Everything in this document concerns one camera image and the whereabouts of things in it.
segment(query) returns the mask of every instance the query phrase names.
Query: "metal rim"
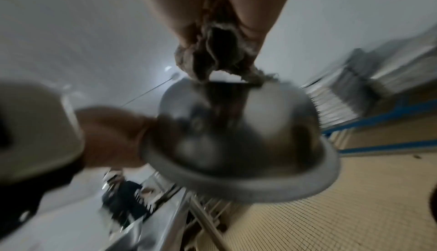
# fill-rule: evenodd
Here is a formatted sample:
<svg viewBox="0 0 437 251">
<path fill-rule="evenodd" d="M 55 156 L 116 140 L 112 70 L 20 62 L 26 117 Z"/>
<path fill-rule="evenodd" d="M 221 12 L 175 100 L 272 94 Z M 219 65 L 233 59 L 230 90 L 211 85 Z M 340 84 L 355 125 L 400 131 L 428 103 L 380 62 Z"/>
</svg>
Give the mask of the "metal rim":
<svg viewBox="0 0 437 251">
<path fill-rule="evenodd" d="M 320 137 L 320 141 L 325 156 L 322 162 L 312 171 L 286 178 L 228 179 L 207 176 L 168 160 L 153 147 L 148 137 L 143 139 L 141 153 L 155 170 L 191 191 L 237 202 L 285 202 L 316 195 L 336 181 L 340 173 L 338 152 L 324 136 Z"/>
</svg>

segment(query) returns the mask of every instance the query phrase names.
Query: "white ceiling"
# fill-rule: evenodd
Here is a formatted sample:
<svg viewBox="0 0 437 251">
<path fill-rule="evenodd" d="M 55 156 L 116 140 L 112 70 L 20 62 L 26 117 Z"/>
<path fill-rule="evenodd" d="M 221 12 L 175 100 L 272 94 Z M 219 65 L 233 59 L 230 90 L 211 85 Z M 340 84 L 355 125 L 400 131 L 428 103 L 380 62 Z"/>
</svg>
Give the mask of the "white ceiling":
<svg viewBox="0 0 437 251">
<path fill-rule="evenodd" d="M 301 85 L 356 47 L 427 29 L 435 1 L 289 0 L 256 63 Z M 178 71 L 175 37 L 141 0 L 0 0 L 0 9 L 0 77 L 37 80 L 75 107 L 124 105 Z M 170 84 L 127 107 L 155 114 Z"/>
</svg>

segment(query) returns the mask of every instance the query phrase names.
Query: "tiled floor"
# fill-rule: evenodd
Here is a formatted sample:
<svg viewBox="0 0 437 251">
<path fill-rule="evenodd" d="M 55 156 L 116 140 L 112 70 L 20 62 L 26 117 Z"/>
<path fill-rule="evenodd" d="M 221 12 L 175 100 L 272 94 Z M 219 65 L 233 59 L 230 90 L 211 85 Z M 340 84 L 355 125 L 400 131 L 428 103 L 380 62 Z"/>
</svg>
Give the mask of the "tiled floor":
<svg viewBox="0 0 437 251">
<path fill-rule="evenodd" d="M 343 158 L 337 182 L 290 203 L 252 205 L 224 235 L 234 251 L 435 251 L 428 207 L 437 154 Z M 207 235 L 198 251 L 216 250 Z"/>
</svg>

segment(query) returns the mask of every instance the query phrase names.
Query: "metal bowl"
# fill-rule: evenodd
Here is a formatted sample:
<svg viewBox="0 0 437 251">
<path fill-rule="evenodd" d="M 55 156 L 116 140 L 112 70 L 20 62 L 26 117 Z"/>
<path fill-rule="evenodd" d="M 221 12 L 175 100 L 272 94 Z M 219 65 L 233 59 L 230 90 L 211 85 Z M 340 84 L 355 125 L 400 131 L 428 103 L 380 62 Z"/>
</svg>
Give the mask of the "metal bowl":
<svg viewBox="0 0 437 251">
<path fill-rule="evenodd" d="M 141 156 L 180 186 L 240 202 L 309 197 L 340 171 L 313 103 L 290 83 L 181 80 L 164 94 Z"/>
</svg>

